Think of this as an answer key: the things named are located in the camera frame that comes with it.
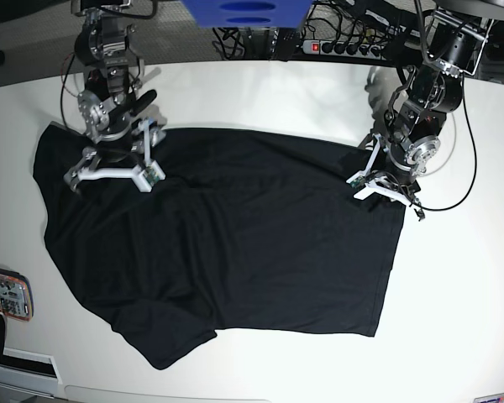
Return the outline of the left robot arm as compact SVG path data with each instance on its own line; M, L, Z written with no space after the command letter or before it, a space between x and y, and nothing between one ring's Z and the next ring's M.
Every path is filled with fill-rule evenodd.
M466 106L465 79L476 73L497 19L487 1L437 1L430 12L419 1L414 6L422 61L406 67L391 95L362 184L365 193L423 217L432 209L418 199L417 180L439 151L448 115Z

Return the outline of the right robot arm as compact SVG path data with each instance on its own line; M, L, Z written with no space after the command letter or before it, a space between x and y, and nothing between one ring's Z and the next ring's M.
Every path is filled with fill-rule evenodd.
M90 140L80 161L64 175L77 190L83 181L131 180L139 191L150 192L165 179L151 155L165 137L154 118L143 116L157 93L138 91L143 85L144 59L134 49L132 24L126 19L146 20L158 11L152 3L149 14L129 13L130 1L73 1L71 12L85 19L76 37L73 60L84 67L84 87L76 96L79 113Z

